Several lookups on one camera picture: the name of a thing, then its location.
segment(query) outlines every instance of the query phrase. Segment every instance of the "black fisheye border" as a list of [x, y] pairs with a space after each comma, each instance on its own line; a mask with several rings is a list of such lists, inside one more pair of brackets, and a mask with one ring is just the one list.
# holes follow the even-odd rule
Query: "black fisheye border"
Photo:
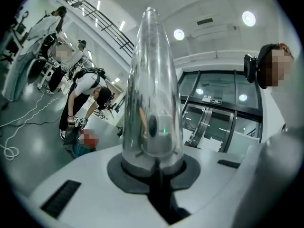
[[[303, 18], [301, 16], [301, 1], [302, 0], [278, 0], [279, 4], [291, 20], [295, 27], [298, 36], [303, 45]], [[19, 8], [19, 5], [23, 0], [6, 0], [3, 2], [1, 10], [1, 26], [0, 26], [0, 39], [3, 37], [3, 33], [7, 30], [14, 19], [14, 15]], [[32, 218], [29, 213], [23, 208], [20, 201], [15, 197], [12, 189], [8, 183], [8, 177], [3, 168], [3, 164], [0, 168], [0, 191], [2, 194], [2, 209], [1, 217], [2, 221], [9, 222], [10, 226], [17, 227], [18, 225], [28, 227], [42, 227], [37, 221]], [[276, 205], [263, 217], [256, 227], [265, 227], [271, 225], [272, 227], [288, 224], [289, 227], [296, 227], [301, 224], [302, 221], [302, 206], [301, 201], [303, 200], [303, 164], [299, 171], [295, 181], [289, 186], [288, 190], [276, 203]]]

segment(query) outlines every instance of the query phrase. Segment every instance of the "person bending over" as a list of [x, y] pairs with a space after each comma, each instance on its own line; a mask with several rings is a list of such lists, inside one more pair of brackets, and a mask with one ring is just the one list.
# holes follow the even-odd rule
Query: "person bending over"
[[112, 93], [107, 87], [104, 78], [98, 73], [89, 71], [72, 84], [59, 124], [60, 137], [62, 139], [66, 136], [68, 125], [75, 124], [74, 115], [77, 114], [90, 95], [93, 96], [95, 102], [89, 107], [85, 115], [86, 120], [98, 106], [103, 107], [109, 101]]
[[46, 91], [47, 94], [49, 95], [54, 94], [54, 90], [58, 87], [64, 75], [69, 71], [69, 69], [72, 66], [74, 66], [82, 58], [85, 47], [86, 47], [86, 41], [85, 40], [79, 41], [78, 51], [73, 53], [71, 58], [69, 58], [65, 62], [62, 62], [61, 65], [58, 68], [56, 68], [55, 72], [51, 77], [51, 80], [48, 83], [48, 86], [45, 85], [48, 88], [48, 90]]

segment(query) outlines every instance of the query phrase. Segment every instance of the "sneaker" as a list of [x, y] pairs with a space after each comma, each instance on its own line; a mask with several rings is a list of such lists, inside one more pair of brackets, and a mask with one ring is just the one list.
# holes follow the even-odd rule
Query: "sneaker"
[[66, 132], [60, 130], [60, 138], [65, 139], [66, 138]]
[[54, 94], [54, 92], [50, 91], [49, 89], [46, 91], [46, 93], [49, 94], [49, 95], [53, 95]]

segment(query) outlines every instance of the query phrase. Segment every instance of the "ceiling vent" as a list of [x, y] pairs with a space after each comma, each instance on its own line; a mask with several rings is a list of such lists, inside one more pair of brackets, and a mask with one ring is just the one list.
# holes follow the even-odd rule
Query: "ceiling vent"
[[198, 25], [202, 25], [202, 24], [206, 24], [206, 23], [210, 23], [210, 22], [213, 22], [213, 19], [212, 19], [212, 18], [203, 19], [203, 20], [197, 21], [197, 24], [198, 24]]

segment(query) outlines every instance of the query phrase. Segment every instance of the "cable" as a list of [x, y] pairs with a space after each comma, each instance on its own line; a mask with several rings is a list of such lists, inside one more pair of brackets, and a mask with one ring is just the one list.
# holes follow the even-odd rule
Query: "cable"
[[11, 121], [11, 122], [9, 122], [9, 123], [7, 123], [7, 124], [4, 124], [4, 125], [0, 126], [0, 128], [4, 127], [4, 126], [6, 126], [6, 125], [9, 125], [9, 124], [11, 124], [11, 123], [13, 123], [13, 122], [15, 122], [15, 121], [18, 121], [18, 120], [20, 120], [20, 119], [26, 117], [30, 112], [36, 110], [37, 107], [38, 107], [38, 102], [41, 101], [41, 99], [42, 99], [43, 96], [44, 96], [44, 94], [43, 94], [43, 95], [41, 96], [41, 98], [36, 102], [36, 107], [35, 107], [34, 109], [30, 110], [28, 113], [26, 113], [26, 114], [25, 114], [24, 116], [22, 116], [22, 117], [20, 117], [20, 118], [18, 118], [18, 119], [16, 119], [16, 120], [13, 120], [13, 121]]
[[25, 120], [24, 124], [23, 124], [22, 126], [20, 126], [19, 128], [17, 128], [17, 130], [15, 131], [15, 133], [5, 141], [4, 146], [0, 144], [0, 147], [2, 147], [2, 148], [4, 149], [4, 151], [3, 151], [4, 156], [5, 156], [5, 158], [6, 158], [8, 161], [12, 161], [16, 156], [19, 155], [19, 150], [18, 150], [16, 147], [9, 147], [9, 148], [7, 147], [8, 141], [9, 141], [11, 138], [15, 137], [15, 135], [16, 135], [17, 132], [18, 132], [18, 130], [19, 130], [20, 128], [22, 128], [22, 127], [26, 124], [27, 121], [33, 119], [34, 116], [38, 115], [39, 112], [43, 111], [43, 110], [44, 110], [45, 108], [47, 108], [53, 101], [58, 100], [58, 99], [63, 99], [63, 98], [56, 98], [56, 99], [51, 100], [51, 102], [49, 102], [45, 107], [43, 107], [42, 109], [40, 109], [36, 114], [32, 115], [31, 118]]
[[58, 119], [56, 120], [56, 121], [54, 121], [54, 122], [43, 122], [43, 123], [23, 123], [23, 124], [19, 124], [19, 125], [13, 125], [13, 124], [8, 124], [7, 126], [11, 126], [11, 127], [20, 127], [20, 126], [22, 126], [22, 125], [31, 125], [31, 124], [33, 124], [33, 125], [38, 125], [38, 126], [41, 126], [41, 125], [43, 125], [43, 124], [54, 124], [54, 123], [56, 123], [59, 119], [61, 118], [61, 116], [60, 117], [58, 117]]

